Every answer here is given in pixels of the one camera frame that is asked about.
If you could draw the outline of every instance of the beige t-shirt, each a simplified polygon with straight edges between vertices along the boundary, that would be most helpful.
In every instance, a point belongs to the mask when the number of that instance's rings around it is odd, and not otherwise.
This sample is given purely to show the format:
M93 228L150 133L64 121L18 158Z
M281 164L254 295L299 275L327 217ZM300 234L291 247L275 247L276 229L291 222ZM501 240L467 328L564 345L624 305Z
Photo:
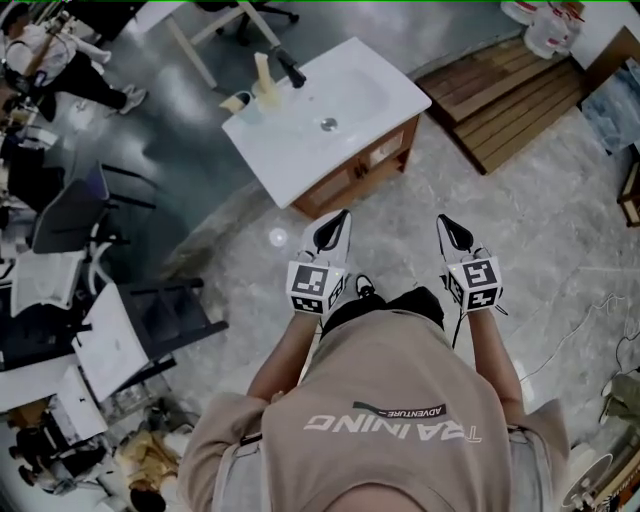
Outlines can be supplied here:
M546 444L554 481L568 443L558 407L525 419ZM304 381L278 402L213 400L180 467L193 512L210 512L227 446L262 430L273 510L321 512L380 484L429 512L507 511L507 425L489 383L422 317L375 311L329 333Z

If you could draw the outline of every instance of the faucet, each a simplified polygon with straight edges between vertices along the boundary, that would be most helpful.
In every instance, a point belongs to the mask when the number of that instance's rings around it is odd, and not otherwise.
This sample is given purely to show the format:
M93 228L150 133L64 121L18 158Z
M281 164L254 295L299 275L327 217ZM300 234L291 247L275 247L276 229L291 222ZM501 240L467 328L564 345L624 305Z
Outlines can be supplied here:
M294 89L300 89L307 81L307 77L298 69L298 63L284 49L276 49L276 59L287 74Z

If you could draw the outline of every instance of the wooden pallet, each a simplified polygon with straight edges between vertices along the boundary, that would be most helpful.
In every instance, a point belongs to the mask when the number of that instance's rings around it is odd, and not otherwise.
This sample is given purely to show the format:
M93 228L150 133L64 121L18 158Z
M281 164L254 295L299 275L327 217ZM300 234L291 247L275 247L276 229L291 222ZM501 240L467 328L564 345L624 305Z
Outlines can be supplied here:
M544 60L512 39L454 62L417 84L431 115L482 174L497 169L586 94L563 57Z

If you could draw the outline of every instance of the sink drain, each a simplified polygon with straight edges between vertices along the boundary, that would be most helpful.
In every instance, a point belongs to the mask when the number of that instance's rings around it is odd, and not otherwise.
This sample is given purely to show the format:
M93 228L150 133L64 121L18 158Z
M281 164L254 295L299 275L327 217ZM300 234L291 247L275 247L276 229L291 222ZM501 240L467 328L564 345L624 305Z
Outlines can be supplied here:
M325 132L332 132L338 127L338 121L336 121L333 117L327 117L320 122L320 128L322 128Z

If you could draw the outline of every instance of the person in white shirt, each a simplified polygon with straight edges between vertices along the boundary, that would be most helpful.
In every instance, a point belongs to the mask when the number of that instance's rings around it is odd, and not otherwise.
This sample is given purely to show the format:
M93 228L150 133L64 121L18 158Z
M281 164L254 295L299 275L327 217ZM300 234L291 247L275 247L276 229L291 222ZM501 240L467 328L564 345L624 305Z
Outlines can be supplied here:
M35 78L46 92L64 91L95 101L127 114L140 105L147 92L133 85L117 91L91 65L91 60L106 64L111 52L105 52L77 37L60 34L61 25L33 25L29 6L17 3L1 24L5 35L5 59L13 71Z

